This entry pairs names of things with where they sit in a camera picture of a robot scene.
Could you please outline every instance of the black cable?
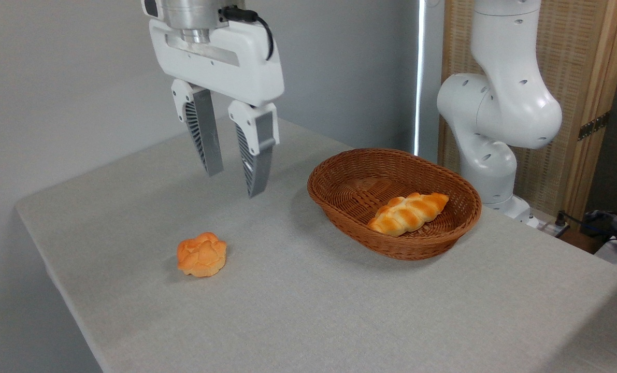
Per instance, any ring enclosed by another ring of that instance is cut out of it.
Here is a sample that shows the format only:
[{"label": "black cable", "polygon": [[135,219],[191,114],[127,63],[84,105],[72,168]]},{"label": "black cable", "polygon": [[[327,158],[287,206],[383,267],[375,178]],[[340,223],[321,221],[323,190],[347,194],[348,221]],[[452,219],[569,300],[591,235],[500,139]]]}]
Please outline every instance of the black cable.
[{"label": "black cable", "polygon": [[242,21],[246,23],[259,22],[265,28],[267,33],[267,41],[269,42],[269,54],[267,55],[265,61],[269,61],[271,59],[271,56],[274,54],[274,37],[271,33],[271,29],[269,28],[269,24],[258,16],[257,12],[248,9],[239,9],[237,5],[234,5],[233,7],[219,9],[219,14],[229,21]]},{"label": "black cable", "polygon": [[585,213],[584,222],[593,222],[595,220],[603,219],[603,218],[612,218],[613,220],[617,220],[617,213],[614,211],[602,211],[602,210],[593,210]]},{"label": "black cable", "polygon": [[271,59],[271,56],[274,53],[274,37],[273,35],[271,35],[271,29],[269,28],[269,25],[265,22],[264,19],[261,19],[260,17],[258,17],[258,22],[265,28],[265,30],[267,31],[267,40],[269,42],[269,54],[267,55],[267,58],[265,59],[266,61],[269,61],[269,59]]},{"label": "black cable", "polygon": [[576,218],[572,217],[572,216],[571,216],[571,215],[569,215],[569,214],[566,214],[566,212],[564,212],[564,210],[560,210],[560,211],[559,211],[559,214],[564,215],[565,217],[567,217],[567,218],[569,218],[569,219],[573,220],[574,222],[576,222],[576,223],[580,224],[580,225],[581,225],[581,226],[583,226],[583,227],[586,227],[587,229],[591,229],[592,231],[596,231],[596,232],[599,232],[599,233],[604,234],[604,235],[607,235],[607,236],[614,236],[614,237],[617,237],[617,233],[610,232],[610,231],[605,231],[604,229],[599,229],[599,228],[597,228],[597,227],[590,226],[589,224],[587,224],[587,223],[585,223],[585,222],[583,222],[583,221],[581,221],[581,220],[578,220],[578,219],[576,219]]}]

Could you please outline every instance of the white wall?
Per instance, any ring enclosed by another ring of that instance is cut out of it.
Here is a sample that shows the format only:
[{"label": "white wall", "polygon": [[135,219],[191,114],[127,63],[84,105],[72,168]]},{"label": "white wall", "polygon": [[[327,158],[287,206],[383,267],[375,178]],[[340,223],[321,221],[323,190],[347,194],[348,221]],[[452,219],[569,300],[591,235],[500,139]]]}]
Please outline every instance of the white wall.
[{"label": "white wall", "polygon": [[[400,83],[415,76],[399,51],[415,36],[396,19],[402,0],[247,5],[279,44],[283,118],[352,146],[412,135],[414,97]],[[0,371],[99,370],[13,206],[185,132],[170,83],[138,0],[0,0]]]}]

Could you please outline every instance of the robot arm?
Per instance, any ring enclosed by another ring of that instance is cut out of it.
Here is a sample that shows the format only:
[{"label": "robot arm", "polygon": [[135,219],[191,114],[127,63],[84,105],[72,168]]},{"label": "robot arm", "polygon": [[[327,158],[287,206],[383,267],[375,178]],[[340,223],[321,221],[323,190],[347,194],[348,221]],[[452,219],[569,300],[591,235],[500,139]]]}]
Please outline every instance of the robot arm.
[{"label": "robot arm", "polygon": [[507,144],[539,149],[562,122],[536,62],[539,9],[540,0],[476,0],[471,51],[486,76],[455,74],[438,94],[462,175],[484,205],[523,222],[529,207],[513,196],[517,164]]},{"label": "robot arm", "polygon": [[210,91],[232,97],[249,196],[266,187],[279,143],[272,103],[284,91],[278,48],[266,23],[241,0],[142,0],[154,52],[173,83],[178,118],[188,126],[209,176],[223,170]]}]

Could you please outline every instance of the bread roll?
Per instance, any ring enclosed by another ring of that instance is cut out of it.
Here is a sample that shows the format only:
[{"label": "bread roll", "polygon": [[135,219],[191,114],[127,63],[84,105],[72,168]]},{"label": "bread roll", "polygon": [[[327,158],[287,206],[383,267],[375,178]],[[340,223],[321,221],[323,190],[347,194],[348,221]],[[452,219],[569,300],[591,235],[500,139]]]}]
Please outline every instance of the bread roll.
[{"label": "bread roll", "polygon": [[412,193],[407,198],[396,197],[377,210],[368,222],[373,231],[400,236],[405,232],[416,231],[444,210],[449,197],[446,194]]},{"label": "bread roll", "polygon": [[226,246],[211,232],[185,239],[177,246],[177,268],[198,278],[213,276],[225,265]]}]

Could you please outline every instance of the wicker basket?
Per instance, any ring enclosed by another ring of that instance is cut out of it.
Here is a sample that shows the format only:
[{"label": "wicker basket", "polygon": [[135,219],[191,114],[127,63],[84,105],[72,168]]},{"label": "wicker basket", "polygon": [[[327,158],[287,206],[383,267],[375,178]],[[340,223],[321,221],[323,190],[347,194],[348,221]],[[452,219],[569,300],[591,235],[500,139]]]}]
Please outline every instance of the wicker basket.
[{"label": "wicker basket", "polygon": [[[380,206],[396,196],[447,194],[438,217],[399,237],[369,229]],[[458,174],[392,149],[355,149],[323,161],[308,178],[308,194],[340,231],[371,250],[400,260],[444,253],[481,215],[481,198]]]}]

